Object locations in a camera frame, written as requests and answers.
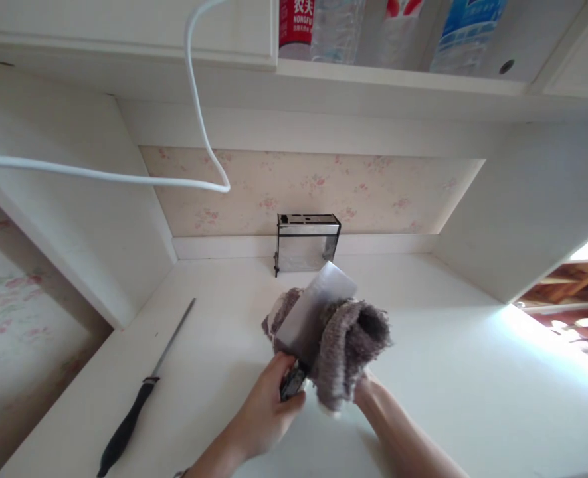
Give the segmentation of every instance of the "white cable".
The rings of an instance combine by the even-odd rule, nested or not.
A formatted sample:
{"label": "white cable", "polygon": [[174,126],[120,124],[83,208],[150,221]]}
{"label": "white cable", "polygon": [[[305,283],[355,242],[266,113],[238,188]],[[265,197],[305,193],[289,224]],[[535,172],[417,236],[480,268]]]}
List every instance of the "white cable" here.
{"label": "white cable", "polygon": [[205,132],[205,124],[203,123],[203,115],[201,113],[201,102],[199,101],[199,93],[196,89],[196,80],[194,79],[194,68],[192,67],[192,32],[196,20],[205,11],[211,7],[223,3],[227,0],[206,0],[200,6],[194,8],[189,14],[185,22],[185,65],[187,67],[187,75],[189,78],[189,87],[194,99],[194,108],[196,109],[196,116],[199,120],[199,127],[201,129],[201,137],[205,143],[207,155],[212,160],[216,169],[218,170],[223,180],[223,185],[216,183],[208,183],[207,181],[198,181],[196,179],[182,179],[182,178],[165,178],[165,177],[149,177],[149,176],[133,176],[123,175],[117,173],[106,173],[104,171],[97,171],[95,169],[80,168],[75,166],[66,166],[58,163],[49,163],[48,161],[38,161],[36,159],[25,159],[19,157],[0,156],[0,167],[18,168],[18,169],[36,169],[39,171],[46,171],[48,173],[60,173],[72,176],[82,176],[93,179],[101,179],[103,181],[114,181],[117,183],[131,183],[150,186],[180,186],[180,187],[195,187],[200,189],[209,189],[211,191],[218,191],[220,193],[227,193],[230,189],[227,174],[221,166],[221,163],[216,158],[212,147],[207,139]]}

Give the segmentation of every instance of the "hand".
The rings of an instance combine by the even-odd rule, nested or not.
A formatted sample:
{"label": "hand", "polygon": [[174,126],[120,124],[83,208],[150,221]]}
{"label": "hand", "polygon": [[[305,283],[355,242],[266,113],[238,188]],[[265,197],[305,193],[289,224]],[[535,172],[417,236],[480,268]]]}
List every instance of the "hand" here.
{"label": "hand", "polygon": [[371,396],[371,389],[374,386],[382,386],[382,383],[380,383],[380,380],[378,380],[369,367],[366,367],[353,390],[353,403],[361,406],[363,401],[368,396]]}
{"label": "hand", "polygon": [[280,382],[295,362],[295,357],[278,352],[225,429],[230,439],[242,449],[245,460],[274,447],[302,410],[305,392],[280,402]]}

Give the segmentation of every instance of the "floral wallpaper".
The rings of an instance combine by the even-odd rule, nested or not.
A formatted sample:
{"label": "floral wallpaper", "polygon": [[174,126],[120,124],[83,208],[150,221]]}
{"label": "floral wallpaper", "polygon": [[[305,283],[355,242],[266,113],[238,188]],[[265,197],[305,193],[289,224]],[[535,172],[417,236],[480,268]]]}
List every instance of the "floral wallpaper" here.
{"label": "floral wallpaper", "polygon": [[[220,183],[204,149],[140,147],[152,176]],[[175,237],[276,234],[276,213],[334,213],[346,234],[437,234],[482,166],[439,159],[216,151],[227,194],[156,188]]]}
{"label": "floral wallpaper", "polygon": [[0,468],[111,330],[0,209]]}

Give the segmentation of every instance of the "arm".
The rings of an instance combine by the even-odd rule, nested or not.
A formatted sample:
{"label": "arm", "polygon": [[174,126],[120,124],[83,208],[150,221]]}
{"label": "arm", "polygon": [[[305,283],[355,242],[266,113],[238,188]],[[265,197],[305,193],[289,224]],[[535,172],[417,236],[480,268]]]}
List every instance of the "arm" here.
{"label": "arm", "polygon": [[358,382],[354,402],[369,420],[399,473],[414,478],[468,478],[370,372],[365,372]]}
{"label": "arm", "polygon": [[305,392],[280,403],[280,381],[294,362],[281,352],[274,356],[239,412],[183,478],[229,478],[280,441],[305,403]]}

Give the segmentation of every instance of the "white countertop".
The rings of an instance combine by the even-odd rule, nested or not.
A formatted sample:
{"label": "white countertop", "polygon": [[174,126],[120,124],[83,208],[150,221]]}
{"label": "white countertop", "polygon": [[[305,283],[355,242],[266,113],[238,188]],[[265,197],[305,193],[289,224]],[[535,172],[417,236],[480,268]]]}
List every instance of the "white countertop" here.
{"label": "white countertop", "polygon": [[[373,371],[471,477],[588,476],[588,358],[430,256],[344,256],[358,297],[388,310],[395,346]],[[197,302],[108,476],[172,478],[237,411],[272,351],[260,322],[313,273],[274,277],[271,259],[181,261],[124,331],[115,331],[0,472],[93,477],[114,430],[192,297]],[[270,454],[236,478],[391,476],[349,404],[304,411]]]}

